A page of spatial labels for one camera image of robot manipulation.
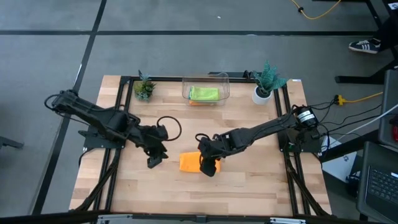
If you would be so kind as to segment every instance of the potted plant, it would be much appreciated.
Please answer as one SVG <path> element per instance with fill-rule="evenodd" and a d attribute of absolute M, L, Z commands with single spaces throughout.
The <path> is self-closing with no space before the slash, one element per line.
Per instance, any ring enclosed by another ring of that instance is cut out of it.
<path fill-rule="evenodd" d="M 252 94 L 252 99 L 255 104 L 266 104 L 272 96 L 272 91 L 286 84 L 287 79 L 279 78 L 279 74 L 276 73 L 276 70 L 276 67 L 271 68 L 269 62 L 266 61 L 262 73 L 257 73 L 256 71 L 252 72 L 254 81 L 257 84 Z"/>
<path fill-rule="evenodd" d="M 156 84 L 151 82 L 149 74 L 139 72 L 139 78 L 141 81 L 134 82 L 134 95 L 138 100 L 148 102 Z"/>

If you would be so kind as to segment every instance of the small succulent plant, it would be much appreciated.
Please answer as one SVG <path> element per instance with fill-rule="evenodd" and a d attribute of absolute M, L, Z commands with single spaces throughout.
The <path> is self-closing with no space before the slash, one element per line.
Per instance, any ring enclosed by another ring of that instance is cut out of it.
<path fill-rule="evenodd" d="M 134 82 L 134 95 L 138 100 L 148 102 L 150 96 L 152 96 L 156 84 L 152 83 L 149 77 L 149 74 L 142 74 L 140 72 L 139 78 L 141 81 Z"/>
<path fill-rule="evenodd" d="M 287 79 L 279 78 L 279 74 L 276 73 L 276 70 L 277 67 L 271 68 L 269 62 L 266 61 L 264 71 L 262 71 L 261 74 L 258 74 L 256 71 L 252 72 L 254 75 L 254 81 L 262 94 L 261 97 L 269 96 L 272 90 L 276 90 L 286 84 Z"/>

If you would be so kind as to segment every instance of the table leg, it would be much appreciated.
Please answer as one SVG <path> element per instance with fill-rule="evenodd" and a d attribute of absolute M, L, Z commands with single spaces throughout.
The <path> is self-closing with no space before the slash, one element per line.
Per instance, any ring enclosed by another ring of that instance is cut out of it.
<path fill-rule="evenodd" d="M 359 220 L 361 220 L 361 221 L 367 221 L 367 220 L 368 220 L 368 217 L 367 217 L 366 215 L 360 213 L 360 214 L 359 214 Z"/>
<path fill-rule="evenodd" d="M 24 144 L 0 136 L 0 148 L 1 148 L 1 146 L 11 146 L 11 147 L 14 147 L 16 149 L 22 149 Z"/>
<path fill-rule="evenodd" d="M 382 67 L 375 74 L 370 77 L 352 77 L 352 76 L 336 76 L 337 83 L 355 83 L 355 84 L 384 84 L 384 74 L 387 70 L 394 69 L 398 65 L 398 60 L 393 60 L 386 66 Z"/>
<path fill-rule="evenodd" d="M 322 153 L 319 158 L 321 162 L 327 162 L 332 159 L 339 158 L 346 154 L 356 152 L 363 148 L 366 141 L 378 142 L 379 130 L 371 131 L 370 133 L 364 134 L 361 137 L 354 138 L 348 142 L 340 144 L 336 147 L 330 148 L 329 150 Z"/>

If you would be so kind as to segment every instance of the green object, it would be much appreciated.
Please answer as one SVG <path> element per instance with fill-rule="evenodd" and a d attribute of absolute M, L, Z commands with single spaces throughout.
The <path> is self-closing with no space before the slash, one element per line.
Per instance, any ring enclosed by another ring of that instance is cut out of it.
<path fill-rule="evenodd" d="M 218 88 L 191 86 L 189 98 L 197 101 L 216 101 L 220 100 L 220 91 Z"/>
<path fill-rule="evenodd" d="M 279 74 L 276 72 L 276 70 L 277 67 L 271 68 L 267 60 L 262 73 L 257 73 L 256 71 L 252 72 L 254 75 L 254 81 L 264 97 L 269 96 L 272 90 L 277 90 L 278 88 L 284 86 L 288 80 L 286 78 L 279 78 Z"/>
<path fill-rule="evenodd" d="M 151 82 L 148 74 L 141 74 L 140 71 L 139 73 L 142 81 L 134 82 L 134 95 L 138 100 L 148 102 L 156 84 Z"/>

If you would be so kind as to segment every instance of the shoe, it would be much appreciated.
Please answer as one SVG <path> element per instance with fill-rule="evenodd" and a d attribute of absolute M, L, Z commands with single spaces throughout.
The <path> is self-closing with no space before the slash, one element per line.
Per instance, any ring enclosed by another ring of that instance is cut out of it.
<path fill-rule="evenodd" d="M 378 42 L 376 39 L 371 39 L 352 42 L 349 44 L 348 48 L 358 52 L 377 54 L 380 50 L 380 45 L 380 42 Z"/>

